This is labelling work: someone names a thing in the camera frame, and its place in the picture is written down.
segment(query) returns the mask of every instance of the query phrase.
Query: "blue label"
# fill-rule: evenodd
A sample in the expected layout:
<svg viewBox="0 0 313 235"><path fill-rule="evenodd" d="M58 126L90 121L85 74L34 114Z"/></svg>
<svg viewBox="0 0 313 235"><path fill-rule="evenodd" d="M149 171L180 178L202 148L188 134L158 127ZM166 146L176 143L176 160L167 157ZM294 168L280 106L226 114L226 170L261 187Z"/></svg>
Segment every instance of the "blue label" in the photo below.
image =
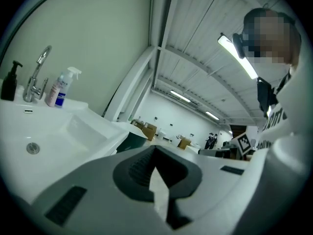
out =
<svg viewBox="0 0 313 235"><path fill-rule="evenodd" d="M57 100L55 101L56 105L62 106L65 98L65 93L59 93Z"/></svg>

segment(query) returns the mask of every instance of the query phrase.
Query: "sink drain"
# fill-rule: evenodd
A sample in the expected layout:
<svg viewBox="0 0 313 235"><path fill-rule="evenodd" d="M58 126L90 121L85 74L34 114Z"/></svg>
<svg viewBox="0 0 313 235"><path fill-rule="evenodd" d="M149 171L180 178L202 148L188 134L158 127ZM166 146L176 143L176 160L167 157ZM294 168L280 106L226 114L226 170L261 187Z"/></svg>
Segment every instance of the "sink drain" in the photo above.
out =
<svg viewBox="0 0 313 235"><path fill-rule="evenodd" d="M40 148L39 145L37 145L36 143L29 143L26 146L26 150L30 154L37 154L40 151Z"/></svg>

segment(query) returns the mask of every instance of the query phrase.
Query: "bottle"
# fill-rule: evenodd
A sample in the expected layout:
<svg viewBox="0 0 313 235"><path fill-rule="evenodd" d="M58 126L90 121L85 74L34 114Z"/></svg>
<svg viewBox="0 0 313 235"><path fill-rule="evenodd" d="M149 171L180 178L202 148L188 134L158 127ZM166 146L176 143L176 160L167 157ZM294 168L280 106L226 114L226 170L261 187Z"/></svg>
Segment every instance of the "bottle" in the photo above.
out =
<svg viewBox="0 0 313 235"><path fill-rule="evenodd" d="M61 89L61 80L63 79L63 74L61 74L60 77L58 77L57 80L52 85L52 88L50 90L49 95L45 98L45 102L47 103L48 106L54 107L55 102L57 100L58 94Z"/></svg>
<svg viewBox="0 0 313 235"><path fill-rule="evenodd" d="M1 99L14 101L15 90L18 84L16 79L16 69L18 66L23 67L18 61L13 61L13 67L2 83Z"/></svg>
<svg viewBox="0 0 313 235"><path fill-rule="evenodd" d="M75 74L78 80L78 74L81 74L82 72L75 68L75 67L68 67L68 73L67 74L63 74L60 76L60 84L61 84L61 88L57 97L57 100L55 101L55 107L61 108L63 103L64 103L64 99L65 99L65 95L71 85L71 83L73 82L73 75Z"/></svg>

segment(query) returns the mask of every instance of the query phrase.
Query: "black soap dispenser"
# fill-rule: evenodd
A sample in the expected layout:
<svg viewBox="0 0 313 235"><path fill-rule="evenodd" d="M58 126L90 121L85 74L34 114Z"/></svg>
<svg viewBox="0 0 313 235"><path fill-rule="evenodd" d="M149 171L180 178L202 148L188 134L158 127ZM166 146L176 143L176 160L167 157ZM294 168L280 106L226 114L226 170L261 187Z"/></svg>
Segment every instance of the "black soap dispenser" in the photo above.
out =
<svg viewBox="0 0 313 235"><path fill-rule="evenodd" d="M17 61L13 61L13 67L8 75L5 77L2 83L2 90L1 90L1 99L13 101L15 96L15 89L17 86L17 79L16 79L16 69L17 67L23 65Z"/></svg>

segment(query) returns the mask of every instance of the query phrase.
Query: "black rectangular strip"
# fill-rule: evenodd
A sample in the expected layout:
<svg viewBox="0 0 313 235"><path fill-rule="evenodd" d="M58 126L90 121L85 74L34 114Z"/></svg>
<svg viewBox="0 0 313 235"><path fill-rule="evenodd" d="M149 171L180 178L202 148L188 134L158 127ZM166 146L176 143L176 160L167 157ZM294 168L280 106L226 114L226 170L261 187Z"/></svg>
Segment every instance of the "black rectangular strip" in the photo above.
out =
<svg viewBox="0 0 313 235"><path fill-rule="evenodd" d="M221 168L221 170L224 170L224 171L227 171L227 172L230 172L230 173L234 173L234 174L237 174L237 175L242 175L243 172L245 171L245 170L238 169L238 168L235 168L235 167L230 167L230 166L223 166Z"/></svg>
<svg viewBox="0 0 313 235"><path fill-rule="evenodd" d="M70 216L71 212L77 206L78 202L86 193L86 189L74 186L48 211L46 218L53 223L63 226L65 221Z"/></svg>

